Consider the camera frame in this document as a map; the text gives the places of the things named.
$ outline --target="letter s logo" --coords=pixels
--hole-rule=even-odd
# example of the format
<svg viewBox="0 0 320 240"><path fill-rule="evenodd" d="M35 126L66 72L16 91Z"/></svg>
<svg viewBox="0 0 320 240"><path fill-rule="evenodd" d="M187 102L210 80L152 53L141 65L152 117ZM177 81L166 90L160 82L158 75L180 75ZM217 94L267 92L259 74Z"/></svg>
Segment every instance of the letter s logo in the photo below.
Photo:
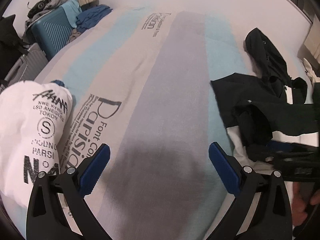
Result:
<svg viewBox="0 0 320 240"><path fill-rule="evenodd" d="M47 127L47 126L45 126L45 125L51 126L51 124L50 124L48 121L43 121L43 122L42 122L42 126L45 127L47 130L44 131L44 130L41 128L41 132L44 133L44 134L48 134L48 133L50 133L50 128Z"/></svg>
<svg viewBox="0 0 320 240"><path fill-rule="evenodd" d="M53 121L48 117L43 117L38 122L38 133L44 139L49 139L55 134Z"/></svg>

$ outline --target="human hand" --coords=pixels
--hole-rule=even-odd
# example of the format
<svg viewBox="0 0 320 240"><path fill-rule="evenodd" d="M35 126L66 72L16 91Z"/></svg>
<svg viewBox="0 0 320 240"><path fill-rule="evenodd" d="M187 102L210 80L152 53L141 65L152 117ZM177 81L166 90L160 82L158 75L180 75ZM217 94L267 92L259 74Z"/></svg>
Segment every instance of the human hand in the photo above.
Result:
<svg viewBox="0 0 320 240"><path fill-rule="evenodd" d="M310 198L310 205L317 205L320 203L320 189L317 190ZM300 182L293 183L293 200L292 200L292 224L300 226L307 218L308 214L305 212L307 204L303 201L300 193Z"/></svg>

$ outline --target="black clothing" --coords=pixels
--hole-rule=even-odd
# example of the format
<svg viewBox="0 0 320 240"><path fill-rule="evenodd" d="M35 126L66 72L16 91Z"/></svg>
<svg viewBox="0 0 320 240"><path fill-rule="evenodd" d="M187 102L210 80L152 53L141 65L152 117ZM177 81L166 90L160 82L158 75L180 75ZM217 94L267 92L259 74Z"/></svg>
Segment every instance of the black clothing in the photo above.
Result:
<svg viewBox="0 0 320 240"><path fill-rule="evenodd" d="M302 78L292 80L287 73L287 64L279 51L258 28L245 38L248 53L262 70L262 81L279 98L284 94L284 86L293 88L294 104L303 104L307 96L307 84Z"/></svg>
<svg viewBox="0 0 320 240"><path fill-rule="evenodd" d="M211 81L225 127L239 125L243 145L266 145L273 131L298 136L317 132L312 104L286 103L261 79L234 73Z"/></svg>
<svg viewBox="0 0 320 240"><path fill-rule="evenodd" d="M13 27L15 15L0 20L0 80L3 80L22 54L28 54Z"/></svg>

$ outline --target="black bag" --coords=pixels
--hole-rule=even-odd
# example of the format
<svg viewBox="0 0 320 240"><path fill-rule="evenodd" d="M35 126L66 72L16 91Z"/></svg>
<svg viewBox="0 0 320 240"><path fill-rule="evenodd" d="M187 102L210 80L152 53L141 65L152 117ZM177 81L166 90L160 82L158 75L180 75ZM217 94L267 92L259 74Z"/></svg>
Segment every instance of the black bag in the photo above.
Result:
<svg viewBox="0 0 320 240"><path fill-rule="evenodd" d="M0 20L0 80L4 80L20 56L27 55L24 43L13 27L15 14Z"/></svg>

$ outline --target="gray suitcase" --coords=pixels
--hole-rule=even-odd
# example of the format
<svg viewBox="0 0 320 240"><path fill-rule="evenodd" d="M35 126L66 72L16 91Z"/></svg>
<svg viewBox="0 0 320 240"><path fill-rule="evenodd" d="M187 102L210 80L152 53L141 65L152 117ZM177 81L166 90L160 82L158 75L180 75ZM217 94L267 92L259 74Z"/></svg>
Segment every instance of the gray suitcase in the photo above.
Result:
<svg viewBox="0 0 320 240"><path fill-rule="evenodd" d="M47 65L48 60L45 53L40 49L37 43L28 48L28 55L22 55L11 68L4 80L9 86L25 80L34 80L43 68ZM5 89L0 86L0 93Z"/></svg>

